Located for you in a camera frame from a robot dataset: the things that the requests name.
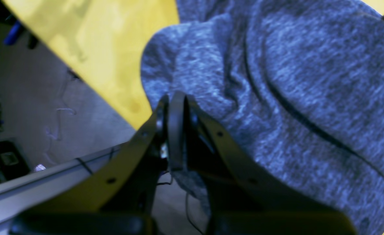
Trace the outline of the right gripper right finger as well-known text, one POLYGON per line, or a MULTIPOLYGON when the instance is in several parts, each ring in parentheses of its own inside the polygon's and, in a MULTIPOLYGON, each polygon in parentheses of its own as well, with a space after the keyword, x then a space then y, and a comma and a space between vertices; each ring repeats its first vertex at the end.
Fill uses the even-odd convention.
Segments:
POLYGON ((190 95, 169 104, 172 171, 196 173, 212 216, 207 235, 355 235, 338 210, 310 199, 272 176, 241 149, 190 95))

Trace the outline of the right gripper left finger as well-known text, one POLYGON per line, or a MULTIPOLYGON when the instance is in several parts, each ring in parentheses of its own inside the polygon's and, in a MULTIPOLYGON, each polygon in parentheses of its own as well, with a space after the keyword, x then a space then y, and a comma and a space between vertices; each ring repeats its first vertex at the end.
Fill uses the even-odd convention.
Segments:
POLYGON ((165 141, 169 98, 118 155, 86 180, 13 220, 11 235, 159 235, 151 216, 157 181, 167 169, 165 141))

